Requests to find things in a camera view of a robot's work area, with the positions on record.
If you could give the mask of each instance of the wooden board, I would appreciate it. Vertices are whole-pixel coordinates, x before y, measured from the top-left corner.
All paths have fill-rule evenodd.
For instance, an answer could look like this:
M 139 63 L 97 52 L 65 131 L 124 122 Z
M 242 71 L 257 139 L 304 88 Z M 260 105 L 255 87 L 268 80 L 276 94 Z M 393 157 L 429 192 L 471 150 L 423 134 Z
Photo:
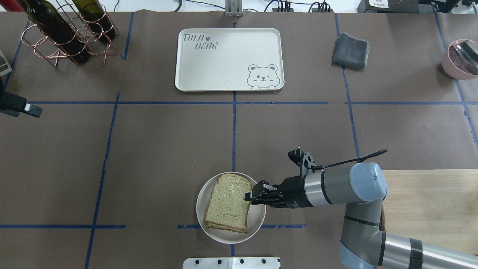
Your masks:
M 478 169 L 384 171 L 387 233 L 478 254 Z

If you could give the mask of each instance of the white floor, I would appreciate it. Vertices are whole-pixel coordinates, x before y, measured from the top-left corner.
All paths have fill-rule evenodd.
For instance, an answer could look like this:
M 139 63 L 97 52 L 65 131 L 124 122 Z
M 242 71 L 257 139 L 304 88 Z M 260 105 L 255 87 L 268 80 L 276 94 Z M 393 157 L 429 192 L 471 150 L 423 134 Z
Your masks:
M 58 5 L 56 1 L 64 3 L 65 0 L 49 0 L 51 3 Z M 197 0 L 201 2 L 207 2 L 224 7 L 225 0 Z M 106 6 L 108 11 L 113 11 L 117 0 L 100 0 L 100 2 Z M 119 0 L 119 4 L 116 11 L 137 11 L 137 10 L 152 10 L 152 11 L 173 11 L 177 8 L 179 0 Z M 243 0 L 242 6 L 244 9 L 256 9 L 263 12 L 269 0 Z M 297 3 L 313 3 L 313 0 L 293 0 Z M 357 6 L 360 0 L 328 0 L 327 3 L 335 12 L 357 12 Z M 271 12 L 272 7 L 277 7 L 277 3 L 273 3 L 267 9 Z M 310 5 L 292 4 L 291 7 L 295 12 L 307 12 Z M 204 4 L 192 3 L 184 0 L 183 6 L 179 11 L 213 11 L 221 10 L 217 7 L 207 6 Z M 467 7 L 458 4 L 457 8 L 452 10 L 452 13 L 456 14 L 475 14 L 473 7 Z

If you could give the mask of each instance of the metal spoon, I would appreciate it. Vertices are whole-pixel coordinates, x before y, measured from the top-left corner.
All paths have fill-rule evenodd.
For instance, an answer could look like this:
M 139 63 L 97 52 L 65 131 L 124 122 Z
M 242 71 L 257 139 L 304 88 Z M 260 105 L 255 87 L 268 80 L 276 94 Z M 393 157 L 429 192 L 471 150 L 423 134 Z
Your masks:
M 453 45 L 453 47 L 461 56 L 461 60 L 468 71 L 478 75 L 478 45 L 471 41 L 465 41 Z

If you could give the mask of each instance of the light blue joint cap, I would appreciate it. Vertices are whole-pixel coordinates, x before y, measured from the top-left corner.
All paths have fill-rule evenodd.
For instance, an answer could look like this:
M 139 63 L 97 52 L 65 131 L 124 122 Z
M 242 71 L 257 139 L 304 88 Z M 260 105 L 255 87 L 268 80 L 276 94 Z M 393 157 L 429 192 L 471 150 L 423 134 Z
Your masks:
M 350 185 L 355 194 L 366 202 L 383 199 L 387 183 L 382 169 L 376 163 L 357 163 L 350 169 Z
M 368 262 L 360 259 L 352 251 L 340 242 L 340 250 L 338 257 L 343 265 L 347 266 L 350 269 L 376 269 L 377 267 L 369 264 Z

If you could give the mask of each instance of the bread slice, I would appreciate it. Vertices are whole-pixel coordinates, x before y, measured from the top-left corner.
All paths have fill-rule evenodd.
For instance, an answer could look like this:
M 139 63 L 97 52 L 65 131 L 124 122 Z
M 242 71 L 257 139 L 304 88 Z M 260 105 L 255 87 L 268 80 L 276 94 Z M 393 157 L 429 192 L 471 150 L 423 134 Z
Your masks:
M 244 194 L 251 191 L 252 184 L 240 175 L 219 176 L 204 216 L 206 227 L 246 234 L 250 202 L 244 201 Z

